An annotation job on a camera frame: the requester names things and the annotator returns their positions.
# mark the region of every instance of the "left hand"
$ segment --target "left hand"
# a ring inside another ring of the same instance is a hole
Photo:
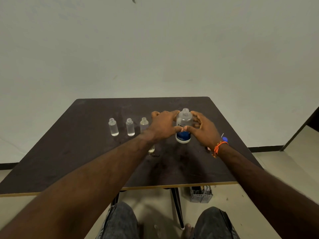
[[[158,142],[162,139],[169,138],[177,132],[183,132],[184,129],[181,126],[173,126],[173,120],[176,118],[180,111],[173,112],[152,112],[152,124],[148,130],[154,133],[154,142]]]

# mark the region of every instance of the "blue label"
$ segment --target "blue label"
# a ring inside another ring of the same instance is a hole
[[[176,137],[179,139],[179,140],[182,140],[182,141],[187,141],[190,139],[190,133],[189,132],[178,132],[176,134]]]

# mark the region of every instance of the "jeans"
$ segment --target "jeans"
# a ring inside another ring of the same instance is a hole
[[[96,239],[139,239],[132,208],[120,202],[112,206]],[[210,207],[198,218],[191,239],[239,239],[226,212]]]

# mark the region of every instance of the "person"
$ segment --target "person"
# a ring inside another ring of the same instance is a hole
[[[220,142],[215,125],[193,111],[196,128],[173,126],[178,113],[153,112],[146,131],[52,184],[0,231],[0,238],[84,238],[153,144],[185,130],[214,150]],[[319,238],[319,206],[315,202],[228,144],[220,145],[218,157],[281,238]],[[184,236],[238,238],[227,214],[215,207],[202,213],[195,228],[187,225]],[[133,210],[122,202],[111,207],[97,238],[138,238]]]

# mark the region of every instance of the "table leg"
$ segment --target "table leg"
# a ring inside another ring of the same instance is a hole
[[[183,221],[183,215],[181,213],[181,201],[179,198],[178,188],[171,188],[171,192],[173,195],[174,204],[175,204],[178,220],[180,221],[181,229],[184,230],[185,226],[184,226],[184,221]]]
[[[119,195],[120,195],[120,192],[118,192],[118,194],[117,194],[117,195],[115,196],[115,198],[112,200],[111,206],[115,205],[115,204],[118,202],[118,200],[119,200]]]

